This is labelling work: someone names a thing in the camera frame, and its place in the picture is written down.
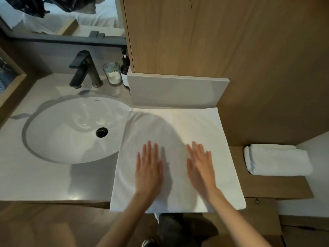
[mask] hand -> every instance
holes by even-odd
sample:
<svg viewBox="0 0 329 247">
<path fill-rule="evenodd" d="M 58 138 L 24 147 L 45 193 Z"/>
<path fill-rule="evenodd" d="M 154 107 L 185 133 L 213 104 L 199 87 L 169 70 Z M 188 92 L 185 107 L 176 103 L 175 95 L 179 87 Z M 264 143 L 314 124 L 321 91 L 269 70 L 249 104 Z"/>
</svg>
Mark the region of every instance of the hand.
<svg viewBox="0 0 329 247">
<path fill-rule="evenodd" d="M 138 152 L 135 180 L 135 195 L 142 198 L 145 206 L 149 208 L 159 195 L 163 183 L 162 160 L 158 159 L 157 143 L 153 148 L 150 141 L 147 142 L 147 146 L 143 145 L 142 158 Z"/>
<path fill-rule="evenodd" d="M 212 166 L 211 152 L 204 152 L 203 145 L 192 142 L 192 148 L 187 144 L 191 158 L 187 158 L 187 174 L 198 193 L 207 201 L 216 188 L 215 173 Z"/>
</svg>

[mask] black bag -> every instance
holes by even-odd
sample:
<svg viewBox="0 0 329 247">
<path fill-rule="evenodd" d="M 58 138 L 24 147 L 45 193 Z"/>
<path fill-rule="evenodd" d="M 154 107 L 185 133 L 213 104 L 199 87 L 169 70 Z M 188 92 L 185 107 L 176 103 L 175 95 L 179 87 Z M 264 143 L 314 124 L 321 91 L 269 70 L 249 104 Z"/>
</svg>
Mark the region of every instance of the black bag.
<svg viewBox="0 0 329 247">
<path fill-rule="evenodd" d="M 5 0 L 14 9 L 23 11 L 28 15 L 37 16 L 43 18 L 46 11 L 42 0 Z"/>
<path fill-rule="evenodd" d="M 72 12 L 79 10 L 86 6 L 88 3 L 95 2 L 96 0 L 44 0 L 45 3 L 54 3 L 65 12 Z"/>
</svg>

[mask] mirror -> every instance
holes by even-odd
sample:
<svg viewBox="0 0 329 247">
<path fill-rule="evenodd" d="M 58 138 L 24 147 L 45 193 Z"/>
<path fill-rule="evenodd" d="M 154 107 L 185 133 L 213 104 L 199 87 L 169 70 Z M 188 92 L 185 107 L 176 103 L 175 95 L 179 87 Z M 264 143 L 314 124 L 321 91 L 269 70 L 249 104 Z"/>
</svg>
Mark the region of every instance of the mirror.
<svg viewBox="0 0 329 247">
<path fill-rule="evenodd" d="M 23 2 L 0 0 L 0 28 L 8 37 L 115 47 L 127 45 L 119 0 Z"/>
</svg>

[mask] faucet handle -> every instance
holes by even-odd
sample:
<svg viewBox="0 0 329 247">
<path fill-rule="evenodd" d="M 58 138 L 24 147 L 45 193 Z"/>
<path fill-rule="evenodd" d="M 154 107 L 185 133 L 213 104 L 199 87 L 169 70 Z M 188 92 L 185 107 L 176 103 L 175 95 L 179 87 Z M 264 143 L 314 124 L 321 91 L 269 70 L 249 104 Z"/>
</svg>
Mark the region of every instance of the faucet handle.
<svg viewBox="0 0 329 247">
<path fill-rule="evenodd" d="M 80 51 L 70 64 L 69 68 L 78 69 L 82 64 L 88 65 L 89 63 L 86 61 L 87 58 L 91 58 L 89 51 Z"/>
</svg>

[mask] sink drain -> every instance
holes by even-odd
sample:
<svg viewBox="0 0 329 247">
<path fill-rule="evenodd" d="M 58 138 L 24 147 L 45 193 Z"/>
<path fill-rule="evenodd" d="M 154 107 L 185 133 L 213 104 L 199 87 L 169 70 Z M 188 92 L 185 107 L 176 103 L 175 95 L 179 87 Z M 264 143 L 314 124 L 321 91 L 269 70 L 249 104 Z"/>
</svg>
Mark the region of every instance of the sink drain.
<svg viewBox="0 0 329 247">
<path fill-rule="evenodd" d="M 100 129 L 97 129 L 96 136 L 99 138 L 103 138 L 107 135 L 109 131 L 105 127 L 101 127 Z"/>
</svg>

